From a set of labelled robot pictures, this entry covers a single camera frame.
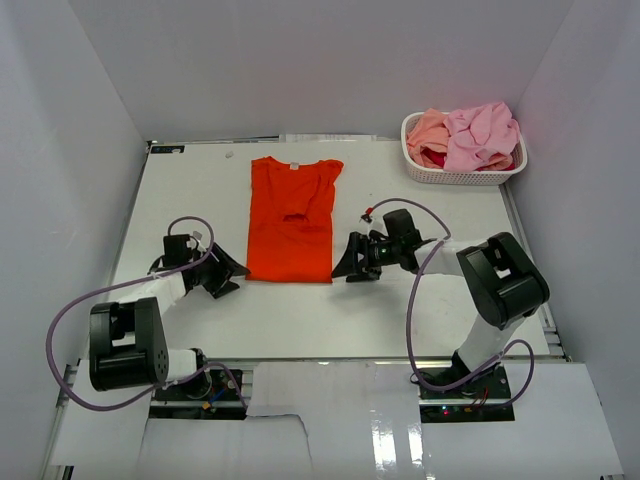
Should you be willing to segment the orange t shirt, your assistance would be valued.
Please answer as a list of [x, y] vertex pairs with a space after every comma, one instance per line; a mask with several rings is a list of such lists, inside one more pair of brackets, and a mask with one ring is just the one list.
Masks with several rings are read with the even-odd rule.
[[339, 160], [251, 162], [247, 246], [250, 281], [331, 283], [335, 183]]

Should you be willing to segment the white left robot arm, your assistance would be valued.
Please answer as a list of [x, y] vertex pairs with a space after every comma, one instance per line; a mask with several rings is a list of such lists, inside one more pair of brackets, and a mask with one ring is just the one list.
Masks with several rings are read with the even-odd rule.
[[232, 279], [250, 270], [217, 244], [206, 252], [189, 234], [166, 235], [163, 247], [149, 282], [90, 311], [89, 378], [97, 391], [170, 383], [199, 399], [210, 390], [204, 354], [169, 348], [162, 317], [194, 289], [215, 299], [238, 290]]

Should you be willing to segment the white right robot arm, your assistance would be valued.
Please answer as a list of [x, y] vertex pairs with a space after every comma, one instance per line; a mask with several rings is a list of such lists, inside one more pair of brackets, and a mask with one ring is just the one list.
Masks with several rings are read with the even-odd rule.
[[349, 283], [377, 281], [385, 267], [394, 265], [413, 274], [405, 320], [411, 364], [416, 362], [412, 327], [420, 281], [436, 274], [463, 278], [477, 312], [471, 330], [444, 373], [430, 377], [413, 367], [412, 381], [431, 392], [454, 390], [466, 399], [477, 397], [488, 385], [487, 374], [518, 345], [515, 331], [549, 300], [546, 280], [510, 233], [471, 245], [449, 235], [423, 238], [406, 209], [384, 214], [382, 222], [383, 231], [350, 233], [332, 277]]

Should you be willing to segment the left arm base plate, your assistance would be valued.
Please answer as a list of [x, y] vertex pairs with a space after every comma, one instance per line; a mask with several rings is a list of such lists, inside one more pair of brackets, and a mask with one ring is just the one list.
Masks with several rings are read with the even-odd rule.
[[224, 370], [211, 370], [188, 383], [156, 391], [149, 418], [241, 421], [246, 418], [246, 409], [239, 395], [243, 393]]

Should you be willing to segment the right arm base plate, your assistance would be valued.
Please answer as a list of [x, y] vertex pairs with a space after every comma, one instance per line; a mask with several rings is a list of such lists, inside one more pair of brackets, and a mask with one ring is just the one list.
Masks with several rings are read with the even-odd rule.
[[512, 392], [503, 366], [494, 367], [479, 379], [457, 389], [436, 392], [425, 389], [415, 374], [410, 382], [419, 389], [419, 410], [423, 424], [513, 422], [512, 405], [503, 406]]

